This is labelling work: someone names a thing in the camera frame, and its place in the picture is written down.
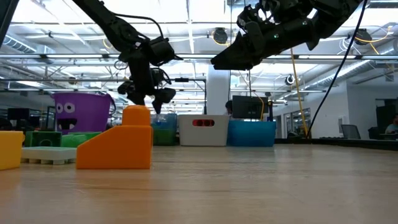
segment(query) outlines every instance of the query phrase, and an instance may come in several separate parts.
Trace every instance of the blue bin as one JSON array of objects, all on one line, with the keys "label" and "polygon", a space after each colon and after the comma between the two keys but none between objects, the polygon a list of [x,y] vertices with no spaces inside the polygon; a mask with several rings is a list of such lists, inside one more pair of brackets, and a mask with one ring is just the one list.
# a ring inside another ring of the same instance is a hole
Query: blue bin
[{"label": "blue bin", "polygon": [[175,136],[177,133],[177,115],[160,115],[158,119],[152,117],[152,128],[154,129],[154,146],[173,146],[175,145]]},{"label": "blue bin", "polygon": [[275,143],[276,122],[229,121],[229,146],[272,147]]}]

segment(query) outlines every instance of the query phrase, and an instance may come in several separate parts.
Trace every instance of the desk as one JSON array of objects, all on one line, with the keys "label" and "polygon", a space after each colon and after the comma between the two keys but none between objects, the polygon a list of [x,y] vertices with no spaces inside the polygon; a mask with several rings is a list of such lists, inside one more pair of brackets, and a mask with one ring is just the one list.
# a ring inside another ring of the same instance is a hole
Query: desk
[{"label": "desk", "polygon": [[383,223],[398,152],[317,145],[156,147],[152,170],[0,172],[2,224]]},{"label": "desk", "polygon": [[398,140],[398,134],[380,134],[384,140]]}]

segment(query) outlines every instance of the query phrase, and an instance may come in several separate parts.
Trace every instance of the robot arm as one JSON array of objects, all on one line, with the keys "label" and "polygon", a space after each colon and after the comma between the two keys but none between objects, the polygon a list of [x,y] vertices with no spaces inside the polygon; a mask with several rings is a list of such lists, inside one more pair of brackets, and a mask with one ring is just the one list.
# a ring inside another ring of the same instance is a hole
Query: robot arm
[{"label": "robot arm", "polygon": [[[211,60],[217,70],[250,70],[262,59],[307,43],[313,50],[321,38],[328,38],[349,19],[363,0],[260,0],[238,16],[239,33],[232,45]],[[317,13],[307,18],[313,9]],[[262,20],[271,12],[274,22]]]},{"label": "robot arm", "polygon": [[120,51],[119,60],[128,63],[131,71],[130,81],[124,82],[119,88],[120,94],[127,94],[127,98],[137,105],[145,105],[146,95],[155,96],[152,103],[159,114],[163,103],[170,103],[175,96],[171,88],[156,88],[159,84],[159,69],[150,68],[161,66],[171,60],[180,60],[167,38],[160,37],[150,40],[138,32],[128,22],[104,6],[99,0],[73,0],[93,21],[104,31],[113,47]]}]

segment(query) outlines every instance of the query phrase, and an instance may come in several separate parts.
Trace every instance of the purple monster bin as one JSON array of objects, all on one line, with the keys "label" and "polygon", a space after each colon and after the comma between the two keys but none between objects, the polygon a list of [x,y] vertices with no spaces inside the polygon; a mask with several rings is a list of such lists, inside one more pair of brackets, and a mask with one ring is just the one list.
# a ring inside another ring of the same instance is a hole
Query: purple monster bin
[{"label": "purple monster bin", "polygon": [[109,109],[114,103],[110,95],[88,93],[55,93],[57,131],[73,132],[105,131]]}]

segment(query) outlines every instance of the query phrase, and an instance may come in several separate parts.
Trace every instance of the cartoon mouth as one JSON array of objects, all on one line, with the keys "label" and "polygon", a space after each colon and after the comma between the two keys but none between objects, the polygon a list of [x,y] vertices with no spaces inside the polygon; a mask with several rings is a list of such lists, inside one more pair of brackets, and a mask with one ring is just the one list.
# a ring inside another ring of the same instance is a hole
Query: cartoon mouth
[{"label": "cartoon mouth", "polygon": [[75,118],[65,118],[65,119],[58,119],[58,128],[61,130],[71,130],[76,126],[77,119]]}]

